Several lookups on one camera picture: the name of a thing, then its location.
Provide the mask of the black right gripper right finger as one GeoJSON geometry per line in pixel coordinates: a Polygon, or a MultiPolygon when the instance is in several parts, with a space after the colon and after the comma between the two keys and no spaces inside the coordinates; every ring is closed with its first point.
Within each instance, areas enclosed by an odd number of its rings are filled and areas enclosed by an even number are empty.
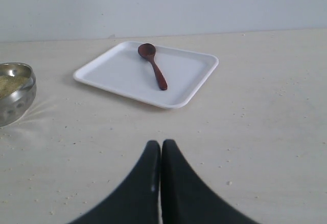
{"type": "Polygon", "coordinates": [[[163,223],[256,223],[214,193],[172,139],[162,145],[160,196],[163,223]]]}

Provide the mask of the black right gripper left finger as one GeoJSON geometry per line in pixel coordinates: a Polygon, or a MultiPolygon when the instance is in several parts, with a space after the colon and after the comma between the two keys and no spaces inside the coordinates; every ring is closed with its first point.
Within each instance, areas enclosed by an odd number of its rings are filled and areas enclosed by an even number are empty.
{"type": "Polygon", "coordinates": [[[119,186],[72,223],[159,223],[160,164],[160,145],[150,140],[119,186]]]}

